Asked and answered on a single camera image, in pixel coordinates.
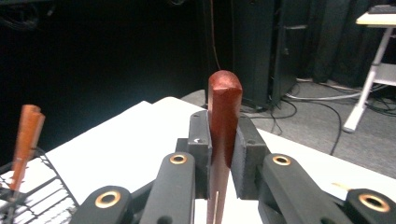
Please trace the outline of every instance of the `wooden handle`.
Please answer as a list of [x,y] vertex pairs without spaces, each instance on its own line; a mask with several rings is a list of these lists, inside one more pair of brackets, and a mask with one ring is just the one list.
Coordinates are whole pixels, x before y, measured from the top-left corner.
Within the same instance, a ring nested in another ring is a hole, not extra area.
[[213,152],[206,223],[220,224],[233,158],[233,145],[242,101],[242,86],[235,74],[218,71],[209,78],[208,97],[208,118]]
[[24,105],[21,111],[20,126],[18,129],[17,144],[15,146],[12,170],[14,174],[10,188],[19,190],[24,177],[27,162],[33,156],[38,137],[44,123],[44,115],[36,105]]

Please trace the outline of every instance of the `white desk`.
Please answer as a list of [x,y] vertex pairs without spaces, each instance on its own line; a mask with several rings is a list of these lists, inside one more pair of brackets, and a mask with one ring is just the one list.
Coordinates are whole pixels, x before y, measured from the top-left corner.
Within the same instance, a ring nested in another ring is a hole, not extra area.
[[[53,149],[48,157],[79,203],[96,189],[116,185],[135,191],[153,180],[162,159],[187,138],[190,115],[202,108],[176,98],[142,102]],[[325,191],[345,199],[349,188],[367,188],[396,201],[396,180],[259,130],[272,152],[296,159]],[[255,201],[236,199],[232,179],[223,223],[262,223]],[[206,221],[206,201],[196,200],[195,223]]]
[[348,133],[355,132],[366,107],[365,103],[369,96],[370,89],[373,86],[373,83],[396,86],[396,65],[381,63],[393,28],[396,27],[396,14],[365,13],[356,20],[356,23],[368,25],[369,27],[379,27],[387,29],[382,37],[372,66],[370,67],[369,74],[364,83],[363,90],[361,91],[361,97],[358,103],[353,108],[349,117],[347,118],[346,123],[344,124],[343,129]]

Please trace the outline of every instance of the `black curtain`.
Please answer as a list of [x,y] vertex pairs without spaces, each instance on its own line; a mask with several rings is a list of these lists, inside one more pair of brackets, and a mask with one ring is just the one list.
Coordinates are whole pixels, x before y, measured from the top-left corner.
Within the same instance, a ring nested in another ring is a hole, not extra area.
[[315,82],[328,79],[361,86],[384,29],[356,24],[369,7],[388,0],[314,0],[304,43],[304,72]]

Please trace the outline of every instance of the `wire rack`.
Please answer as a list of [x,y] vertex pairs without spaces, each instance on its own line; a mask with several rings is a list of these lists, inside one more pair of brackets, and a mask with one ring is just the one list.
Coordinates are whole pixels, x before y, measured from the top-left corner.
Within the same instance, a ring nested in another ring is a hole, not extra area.
[[38,148],[28,162],[17,194],[9,189],[11,167],[9,163],[0,168],[0,224],[69,223],[78,203],[44,150]]

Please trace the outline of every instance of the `gray carpet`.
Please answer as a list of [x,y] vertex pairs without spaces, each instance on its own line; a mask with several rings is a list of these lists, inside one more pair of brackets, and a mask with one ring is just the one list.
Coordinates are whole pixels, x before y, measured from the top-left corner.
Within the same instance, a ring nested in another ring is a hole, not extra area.
[[[300,97],[326,97],[343,93],[315,83],[300,83],[293,88],[293,94]],[[194,105],[205,104],[205,92],[196,91],[182,100]],[[320,102],[331,106],[341,116],[342,125],[346,121],[356,100]],[[338,133],[338,118],[330,108],[323,105],[292,102],[298,109],[295,116],[277,119],[279,127],[274,126],[269,111],[250,116],[263,116],[269,119],[254,119],[257,128],[280,134],[282,137],[321,152],[330,153]],[[284,117],[294,111],[293,107],[282,102],[274,110],[274,117]],[[382,175],[396,178],[396,118],[378,114],[366,109],[354,133],[341,133],[334,156],[359,166],[376,171]]]

